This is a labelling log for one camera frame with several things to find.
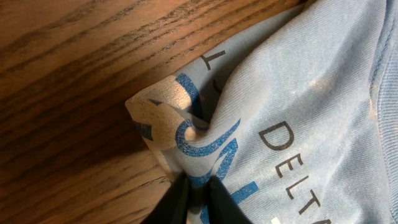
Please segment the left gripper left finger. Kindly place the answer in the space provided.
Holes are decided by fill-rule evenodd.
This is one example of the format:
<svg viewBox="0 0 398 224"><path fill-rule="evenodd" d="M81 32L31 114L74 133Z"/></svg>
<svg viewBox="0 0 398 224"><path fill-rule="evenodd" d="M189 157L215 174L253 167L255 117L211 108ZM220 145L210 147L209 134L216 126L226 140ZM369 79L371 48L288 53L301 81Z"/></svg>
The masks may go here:
<svg viewBox="0 0 398 224"><path fill-rule="evenodd" d="M186 224L190 180L181 173L141 224Z"/></svg>

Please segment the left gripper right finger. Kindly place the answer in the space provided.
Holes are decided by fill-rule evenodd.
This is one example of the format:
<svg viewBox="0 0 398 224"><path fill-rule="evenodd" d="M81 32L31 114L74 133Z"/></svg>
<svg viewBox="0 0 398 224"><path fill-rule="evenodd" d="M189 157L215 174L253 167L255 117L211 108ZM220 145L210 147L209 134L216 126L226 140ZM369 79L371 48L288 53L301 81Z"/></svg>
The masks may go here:
<svg viewBox="0 0 398 224"><path fill-rule="evenodd" d="M219 178L210 177L206 189L210 224L251 224Z"/></svg>

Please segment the light blue printed t-shirt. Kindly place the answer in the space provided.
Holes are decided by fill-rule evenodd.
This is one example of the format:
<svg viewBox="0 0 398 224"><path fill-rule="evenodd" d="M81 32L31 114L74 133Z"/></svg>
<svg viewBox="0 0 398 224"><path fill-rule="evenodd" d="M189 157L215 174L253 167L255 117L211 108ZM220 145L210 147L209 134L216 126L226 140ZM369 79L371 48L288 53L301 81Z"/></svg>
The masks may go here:
<svg viewBox="0 0 398 224"><path fill-rule="evenodd" d="M397 2L309 1L126 101L166 173L253 223L397 222Z"/></svg>

